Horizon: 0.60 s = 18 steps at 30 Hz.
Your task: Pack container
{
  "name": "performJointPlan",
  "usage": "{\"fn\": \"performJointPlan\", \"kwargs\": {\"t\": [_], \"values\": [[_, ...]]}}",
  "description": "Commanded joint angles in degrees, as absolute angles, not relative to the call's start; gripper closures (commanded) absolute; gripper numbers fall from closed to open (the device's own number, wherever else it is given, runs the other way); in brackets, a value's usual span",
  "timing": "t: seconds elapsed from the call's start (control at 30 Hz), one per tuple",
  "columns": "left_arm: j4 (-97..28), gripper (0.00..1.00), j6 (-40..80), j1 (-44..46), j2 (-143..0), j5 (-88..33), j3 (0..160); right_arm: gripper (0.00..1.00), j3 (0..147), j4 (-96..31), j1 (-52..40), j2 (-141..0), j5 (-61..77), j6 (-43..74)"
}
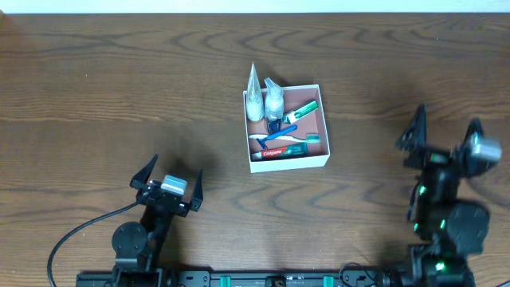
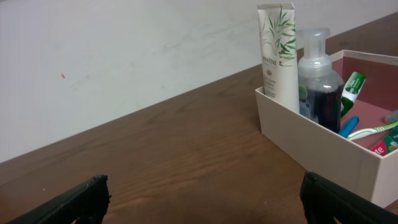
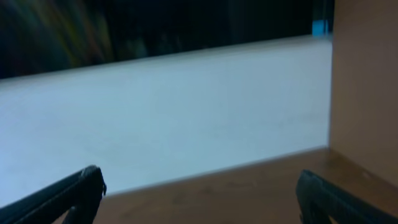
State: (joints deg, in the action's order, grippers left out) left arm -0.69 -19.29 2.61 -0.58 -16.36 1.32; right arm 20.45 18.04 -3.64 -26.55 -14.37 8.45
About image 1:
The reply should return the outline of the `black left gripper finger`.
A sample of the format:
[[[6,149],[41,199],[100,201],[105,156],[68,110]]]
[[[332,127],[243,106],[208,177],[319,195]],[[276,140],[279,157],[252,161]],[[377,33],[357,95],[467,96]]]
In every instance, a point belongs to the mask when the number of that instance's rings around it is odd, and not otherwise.
[[[131,188],[136,190],[143,190],[148,188],[147,181],[149,180],[149,177],[155,167],[158,157],[159,155],[155,154],[149,163],[131,178]]]
[[[194,185],[193,194],[190,200],[190,210],[199,211],[202,202],[203,202],[203,189],[202,189],[202,180],[203,180],[203,169],[198,173],[198,178]]]

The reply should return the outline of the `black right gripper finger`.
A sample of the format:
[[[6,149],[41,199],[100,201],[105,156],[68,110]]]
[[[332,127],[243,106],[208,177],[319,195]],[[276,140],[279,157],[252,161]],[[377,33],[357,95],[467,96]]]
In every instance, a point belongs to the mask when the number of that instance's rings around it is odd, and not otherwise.
[[[473,118],[469,122],[462,148],[471,154],[480,154],[484,143],[484,129],[479,118]]]
[[[409,127],[397,139],[395,147],[404,152],[413,152],[426,146],[427,127],[426,127],[426,105],[421,104]]]

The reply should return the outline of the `blue disposable razor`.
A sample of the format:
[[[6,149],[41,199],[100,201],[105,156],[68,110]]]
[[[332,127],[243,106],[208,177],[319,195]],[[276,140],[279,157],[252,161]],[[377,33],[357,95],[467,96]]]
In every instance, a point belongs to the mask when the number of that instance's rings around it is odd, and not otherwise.
[[[284,136],[284,135],[286,135],[286,134],[288,134],[290,132],[293,132],[296,129],[297,129],[297,126],[294,124],[294,125],[291,125],[291,126],[285,128],[285,129],[282,129],[282,130],[280,130],[278,132],[275,132],[272,135],[268,135],[268,136],[266,136],[263,139],[257,139],[257,142],[261,145],[263,150],[267,150],[268,148],[267,148],[267,145],[265,144],[266,141],[274,140],[274,139],[276,139],[276,138],[278,138],[280,136]]]

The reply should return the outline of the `green white toothbrush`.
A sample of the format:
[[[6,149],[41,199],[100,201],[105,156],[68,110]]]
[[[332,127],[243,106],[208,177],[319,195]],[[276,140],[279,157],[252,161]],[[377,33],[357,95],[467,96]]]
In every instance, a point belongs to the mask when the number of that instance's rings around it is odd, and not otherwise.
[[[265,134],[252,134],[252,135],[248,136],[248,138],[250,140],[263,140],[266,137],[267,137],[267,135],[265,135]],[[318,134],[308,134],[304,139],[297,138],[295,136],[288,136],[288,135],[278,136],[277,139],[296,142],[296,143],[307,143],[307,144],[317,144],[320,142],[320,136]]]

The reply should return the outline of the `white Pantene tube gold cap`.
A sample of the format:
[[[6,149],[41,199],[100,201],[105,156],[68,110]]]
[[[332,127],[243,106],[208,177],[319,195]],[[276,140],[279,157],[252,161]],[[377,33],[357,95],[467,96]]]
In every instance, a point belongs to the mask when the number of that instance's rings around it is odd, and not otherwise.
[[[245,98],[246,116],[257,122],[264,117],[264,102],[255,64],[252,64]]]

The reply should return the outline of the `green Colgate toothpaste tube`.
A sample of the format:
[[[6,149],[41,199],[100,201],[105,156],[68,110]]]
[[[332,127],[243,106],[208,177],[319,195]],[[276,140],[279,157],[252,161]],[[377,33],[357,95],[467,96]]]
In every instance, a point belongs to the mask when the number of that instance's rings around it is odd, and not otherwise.
[[[306,156],[308,154],[308,145],[306,143],[297,143],[286,147],[278,147],[268,150],[262,150],[253,153],[252,160],[273,160],[283,158],[295,158]]]

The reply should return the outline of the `clear pump bottle blue liquid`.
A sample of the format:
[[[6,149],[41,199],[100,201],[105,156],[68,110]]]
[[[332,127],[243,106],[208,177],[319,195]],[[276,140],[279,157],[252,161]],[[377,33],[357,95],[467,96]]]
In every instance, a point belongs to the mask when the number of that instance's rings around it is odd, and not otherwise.
[[[265,78],[265,118],[270,135],[280,131],[284,115],[284,91],[271,78]]]

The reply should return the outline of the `green white soap box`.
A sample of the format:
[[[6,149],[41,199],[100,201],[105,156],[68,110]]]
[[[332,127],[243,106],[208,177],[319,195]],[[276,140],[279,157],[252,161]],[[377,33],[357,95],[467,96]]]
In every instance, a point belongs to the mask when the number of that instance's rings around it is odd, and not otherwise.
[[[306,117],[308,114],[314,112],[318,108],[318,104],[315,100],[312,100],[305,104],[304,106],[289,111],[283,115],[283,122],[285,124],[294,124],[298,120]]]

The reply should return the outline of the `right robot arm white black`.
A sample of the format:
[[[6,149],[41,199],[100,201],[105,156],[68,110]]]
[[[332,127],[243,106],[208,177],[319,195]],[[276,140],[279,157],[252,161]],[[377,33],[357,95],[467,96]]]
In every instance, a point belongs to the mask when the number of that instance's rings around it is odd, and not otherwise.
[[[419,170],[407,213],[422,240],[407,262],[392,270],[396,286],[473,286],[467,258],[480,254],[490,212],[482,203],[459,199],[462,179],[483,175],[501,159],[498,141],[485,137],[479,119],[470,121],[463,142],[452,150],[427,143],[426,106],[420,105],[395,146],[408,153],[405,167]]]

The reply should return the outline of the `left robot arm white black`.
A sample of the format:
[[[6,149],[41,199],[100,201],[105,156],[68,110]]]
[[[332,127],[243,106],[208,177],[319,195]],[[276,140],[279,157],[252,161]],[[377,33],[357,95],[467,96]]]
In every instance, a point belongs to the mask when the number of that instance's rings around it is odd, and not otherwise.
[[[138,222],[126,222],[112,235],[117,269],[154,269],[172,219],[175,216],[185,218],[190,211],[197,212],[202,205],[203,172],[198,173],[191,198],[185,202],[186,180],[171,175],[165,176],[161,182],[150,179],[157,159],[155,155],[131,178],[130,187],[137,190],[136,203],[145,206],[145,211]]]

